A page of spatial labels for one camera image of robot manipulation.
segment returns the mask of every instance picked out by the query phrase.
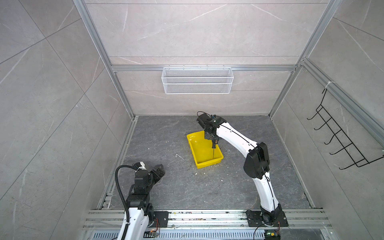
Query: mesh basket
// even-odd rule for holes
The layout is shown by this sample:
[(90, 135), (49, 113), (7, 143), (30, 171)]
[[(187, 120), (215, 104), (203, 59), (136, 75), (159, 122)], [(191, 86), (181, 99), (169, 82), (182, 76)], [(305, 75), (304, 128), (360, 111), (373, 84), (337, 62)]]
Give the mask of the mesh basket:
[(161, 76), (166, 94), (229, 93), (230, 67), (168, 67)]

